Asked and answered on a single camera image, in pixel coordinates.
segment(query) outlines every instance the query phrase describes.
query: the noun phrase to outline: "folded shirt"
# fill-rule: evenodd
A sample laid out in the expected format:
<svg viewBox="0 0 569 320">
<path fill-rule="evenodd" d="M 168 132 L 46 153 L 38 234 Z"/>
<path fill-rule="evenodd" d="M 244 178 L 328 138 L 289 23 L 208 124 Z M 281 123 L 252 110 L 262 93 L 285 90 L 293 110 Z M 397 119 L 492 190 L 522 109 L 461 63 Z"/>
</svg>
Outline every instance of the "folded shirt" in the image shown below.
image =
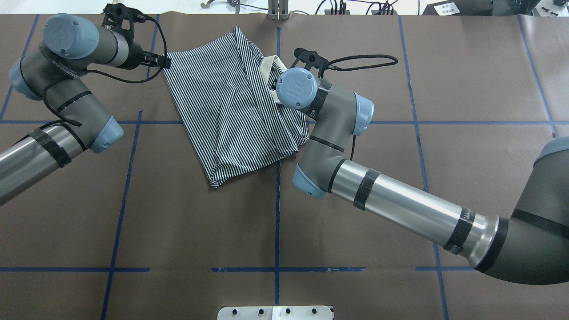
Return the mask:
<svg viewBox="0 0 569 320">
<path fill-rule="evenodd" d="M 304 114 L 275 103 L 269 92 L 284 70 L 273 63 L 265 82 L 263 54 L 239 27 L 168 56 L 168 87 L 212 187 L 286 158 L 308 140 Z"/>
</svg>

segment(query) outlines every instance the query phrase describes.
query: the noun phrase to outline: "metal bracket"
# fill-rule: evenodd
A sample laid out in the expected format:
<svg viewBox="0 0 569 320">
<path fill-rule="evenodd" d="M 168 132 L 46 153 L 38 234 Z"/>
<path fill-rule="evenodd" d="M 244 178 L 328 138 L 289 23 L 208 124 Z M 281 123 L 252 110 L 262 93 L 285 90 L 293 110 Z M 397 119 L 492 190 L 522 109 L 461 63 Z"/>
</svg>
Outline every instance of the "metal bracket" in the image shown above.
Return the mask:
<svg viewBox="0 0 569 320">
<path fill-rule="evenodd" d="M 269 20 L 288 20 L 288 0 L 269 0 Z"/>
</svg>

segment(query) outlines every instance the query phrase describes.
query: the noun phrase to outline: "black cable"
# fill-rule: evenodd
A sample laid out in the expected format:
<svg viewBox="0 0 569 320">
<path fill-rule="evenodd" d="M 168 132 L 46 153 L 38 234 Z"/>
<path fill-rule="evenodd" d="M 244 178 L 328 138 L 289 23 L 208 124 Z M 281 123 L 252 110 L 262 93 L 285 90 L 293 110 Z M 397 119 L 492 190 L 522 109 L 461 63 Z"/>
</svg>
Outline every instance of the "black cable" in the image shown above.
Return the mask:
<svg viewBox="0 0 569 320">
<path fill-rule="evenodd" d="M 353 68 L 340 68 L 340 67 L 333 65 L 335 63 L 342 62 L 342 61 L 354 60 L 354 59 L 367 59 L 367 58 L 387 58 L 387 59 L 391 59 L 392 62 L 381 63 L 381 64 L 373 64 L 373 65 L 362 65 L 360 67 L 353 67 Z M 399 60 L 397 58 L 395 58 L 394 56 L 390 56 L 390 55 L 355 55 L 355 56 L 347 56 L 347 57 L 339 58 L 336 60 L 332 60 L 328 63 L 328 65 L 326 66 L 326 69 L 335 70 L 335 71 L 353 71 L 353 70 L 362 70 L 362 69 L 385 67 L 387 65 L 397 64 L 398 62 L 399 62 Z"/>
<path fill-rule="evenodd" d="M 369 13 L 369 9 L 372 8 L 373 5 L 378 4 L 380 6 L 380 11 L 381 11 L 381 3 L 375 1 L 373 2 L 371 5 L 369 5 L 368 10 L 365 12 L 365 14 L 367 15 Z"/>
<path fill-rule="evenodd" d="M 252 5 L 244 5 L 243 3 L 240 3 L 239 5 L 242 6 L 242 7 L 252 7 L 252 8 L 256 8 L 256 9 L 260 9 L 260 10 L 268 10 L 268 9 L 269 9 L 269 8 L 255 7 L 255 6 L 252 6 Z"/>
<path fill-rule="evenodd" d="M 352 140 L 352 153 L 350 154 L 350 161 L 354 158 L 355 150 L 356 150 L 356 135 L 354 134 L 354 139 Z"/>
<path fill-rule="evenodd" d="M 324 2 L 326 2 L 326 0 L 322 0 L 322 2 L 318 5 L 318 8 L 316 8 L 316 12 L 314 14 L 318 14 L 318 10 L 320 10 L 320 7 L 322 7 Z"/>
<path fill-rule="evenodd" d="M 159 24 L 158 21 L 156 21 L 156 19 L 154 19 L 153 17 L 146 16 L 146 19 L 147 19 L 147 20 L 150 20 L 150 21 L 152 21 L 152 22 L 154 22 L 154 24 L 155 24 L 155 25 L 157 26 L 157 28 L 158 28 L 158 31 L 160 31 L 160 36 L 162 37 L 162 42 L 164 43 L 164 57 L 167 58 L 167 57 L 168 57 L 168 51 L 166 50 L 166 38 L 164 37 L 164 32 L 162 31 L 162 28 L 160 27 L 160 24 Z M 87 73 L 98 73 L 98 74 L 100 74 L 100 75 L 104 75 L 104 76 L 109 77 L 109 78 L 111 78 L 111 79 L 118 80 L 118 81 L 121 81 L 121 82 L 126 82 L 126 83 L 145 83 L 145 82 L 148 82 L 148 81 L 150 81 L 150 80 L 156 78 L 156 77 L 162 72 L 162 69 L 164 69 L 164 66 L 161 65 L 160 68 L 158 69 L 158 71 L 156 71 L 155 74 L 153 74 L 152 76 L 150 76 L 150 77 L 148 77 L 148 78 L 146 78 L 146 79 L 144 79 L 144 80 L 126 80 L 126 79 L 122 79 L 122 78 L 119 78 L 119 77 L 115 77 L 115 76 L 113 76 L 113 75 L 110 75 L 110 74 L 108 74 L 108 73 L 106 73 L 106 72 L 102 72 L 102 71 L 99 71 L 99 70 L 87 70 Z"/>
<path fill-rule="evenodd" d="M 55 109 L 50 105 L 49 101 L 47 101 L 47 91 L 53 87 L 55 84 L 57 83 L 53 83 L 52 85 L 47 86 L 44 90 L 43 90 L 43 103 L 46 105 L 47 109 L 53 113 L 56 117 L 58 117 L 59 119 L 61 119 L 63 122 L 67 122 L 72 126 L 82 126 L 83 124 L 75 121 L 75 120 L 71 120 L 71 119 L 67 119 L 66 117 L 62 116 L 59 112 L 55 111 Z"/>
</svg>

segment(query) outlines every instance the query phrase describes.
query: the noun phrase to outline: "striped shirt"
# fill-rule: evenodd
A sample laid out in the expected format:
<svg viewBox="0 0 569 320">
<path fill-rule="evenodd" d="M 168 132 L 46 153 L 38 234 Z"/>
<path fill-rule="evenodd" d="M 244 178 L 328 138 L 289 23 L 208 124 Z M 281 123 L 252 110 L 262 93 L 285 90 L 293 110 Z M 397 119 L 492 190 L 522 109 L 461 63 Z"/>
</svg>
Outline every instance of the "striped shirt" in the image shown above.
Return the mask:
<svg viewBox="0 0 569 320">
<path fill-rule="evenodd" d="M 264 83 L 261 50 L 235 26 L 202 47 L 169 52 L 168 87 L 209 184 L 268 166 L 308 140 L 304 115 L 276 104 Z"/>
</svg>

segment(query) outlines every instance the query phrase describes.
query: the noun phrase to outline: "white label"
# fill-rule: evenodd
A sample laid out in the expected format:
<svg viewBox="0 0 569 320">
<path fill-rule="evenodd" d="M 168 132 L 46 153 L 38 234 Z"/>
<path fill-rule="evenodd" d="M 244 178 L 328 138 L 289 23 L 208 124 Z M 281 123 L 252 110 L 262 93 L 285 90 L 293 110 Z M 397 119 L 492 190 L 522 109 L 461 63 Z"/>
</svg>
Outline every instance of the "white label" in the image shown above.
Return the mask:
<svg viewBox="0 0 569 320">
<path fill-rule="evenodd" d="M 460 10 L 458 9 L 458 7 L 456 7 L 456 4 L 454 2 L 449 2 L 443 5 L 434 6 L 434 8 L 436 10 L 436 13 L 438 13 L 439 15 L 451 15 L 460 12 Z"/>
</svg>

